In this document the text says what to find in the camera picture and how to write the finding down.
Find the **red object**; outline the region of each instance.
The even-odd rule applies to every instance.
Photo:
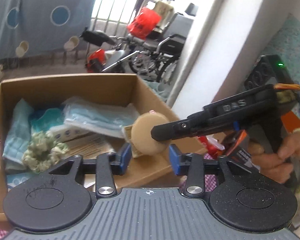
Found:
[[[300,119],[292,111],[281,116],[281,121],[287,132],[293,132],[294,129],[300,128]]]
[[[213,159],[217,159],[218,158],[218,151],[219,151],[218,148],[216,148],[213,144],[209,143],[205,136],[200,136],[200,137],[198,137],[198,139],[203,145],[205,145],[209,155]]]
[[[106,63],[105,51],[103,49],[98,49],[87,58],[87,72],[88,73],[99,72],[97,71],[97,68],[100,65],[104,65],[105,63]]]
[[[145,40],[160,20],[159,14],[147,7],[143,7],[132,23],[128,24],[127,29],[131,35]]]

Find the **red plastic bag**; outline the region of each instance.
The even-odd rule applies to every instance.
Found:
[[[147,7],[143,7],[132,23],[127,25],[127,29],[131,35],[145,40],[160,20],[159,14]]]

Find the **wheelchair armrest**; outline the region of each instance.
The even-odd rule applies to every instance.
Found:
[[[173,39],[173,38],[175,38],[175,37],[178,37],[178,38],[180,38],[180,39],[183,39],[183,40],[186,40],[187,38],[186,37],[184,37],[184,36],[182,36],[182,35],[180,35],[180,34],[173,34],[173,35],[171,35],[171,36],[169,36],[169,38],[171,38],[171,39]]]
[[[178,38],[181,38],[181,39],[183,39],[183,40],[186,40],[186,37],[181,36],[180,34],[177,34],[177,33],[176,33],[176,34],[173,34],[173,35],[169,36],[168,38],[165,38],[163,41],[159,42],[158,47],[157,47],[157,49],[156,49],[155,52],[156,52],[156,53],[160,53],[160,50],[161,50],[162,45],[163,45],[164,43],[166,43],[167,41],[169,41],[169,40],[175,38],[175,37],[178,37]]]

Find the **packaged item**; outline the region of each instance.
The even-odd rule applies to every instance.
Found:
[[[49,108],[45,111],[36,111],[39,118],[30,118],[31,133],[38,133],[40,131],[47,132],[51,127],[62,125],[64,121],[63,112],[59,108]]]
[[[83,138],[68,141],[69,152],[67,157],[76,154],[82,155],[84,159],[95,159],[98,155],[106,152],[114,152],[111,144],[103,135],[92,134]],[[88,188],[96,183],[95,174],[86,174],[84,176],[84,187]]]
[[[66,142],[73,140],[74,138],[87,134],[90,131],[75,127],[69,124],[62,124],[58,126],[52,126],[49,132],[54,136],[58,142]]]
[[[26,180],[30,179],[34,175],[35,174],[32,172],[23,172],[18,174],[7,175],[8,191],[14,188],[15,186],[18,186],[22,182],[25,182]]]
[[[69,98],[64,104],[65,124],[117,138],[124,138],[122,127],[133,124],[139,116],[133,104],[99,105],[78,97]]]

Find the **black seat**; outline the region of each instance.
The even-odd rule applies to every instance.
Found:
[[[169,39],[162,44],[160,52],[169,55],[179,55],[183,49],[183,45],[190,31],[192,22],[192,18],[186,17],[180,13],[174,14],[171,21],[162,31],[160,39],[158,41],[146,41],[143,43],[144,48],[155,51],[157,50],[160,41],[176,35],[174,38]]]
[[[84,41],[94,44],[98,47],[101,47],[104,42],[110,45],[115,45],[115,41],[103,31],[88,31],[87,27],[84,29],[80,37],[83,38]]]

